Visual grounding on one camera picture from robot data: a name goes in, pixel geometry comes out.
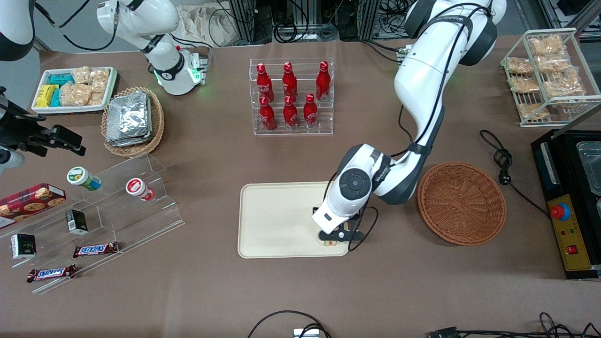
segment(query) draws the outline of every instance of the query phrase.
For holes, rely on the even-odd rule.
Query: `yellow control panel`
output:
[[[570,196],[561,196],[547,204],[566,271],[590,270],[591,262],[588,260]]]

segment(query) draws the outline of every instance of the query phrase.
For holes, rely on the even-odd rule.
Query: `snickers bar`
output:
[[[75,264],[68,266],[66,268],[60,269],[50,269],[50,270],[38,270],[33,269],[27,276],[27,283],[32,283],[35,281],[53,279],[53,278],[61,278],[61,277],[75,277]]]
[[[75,247],[73,258],[77,258],[79,256],[92,256],[96,254],[112,254],[116,253],[117,251],[119,251],[117,242],[89,245],[87,247]]]

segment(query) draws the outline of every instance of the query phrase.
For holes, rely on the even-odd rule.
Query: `aluminum foil packet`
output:
[[[152,139],[150,97],[141,91],[115,97],[108,109],[106,142],[114,147],[146,143]]]

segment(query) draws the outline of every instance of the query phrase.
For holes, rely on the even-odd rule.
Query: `red switch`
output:
[[[577,253],[578,253],[578,249],[576,248],[575,245],[568,245],[567,254],[577,254]]]

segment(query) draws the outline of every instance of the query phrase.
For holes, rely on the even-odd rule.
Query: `blue package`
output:
[[[57,89],[54,91],[52,95],[52,101],[50,101],[51,107],[60,107],[61,106],[61,90]]]
[[[50,75],[48,84],[57,84],[59,86],[66,84],[67,82],[74,82],[71,74],[54,74]]]

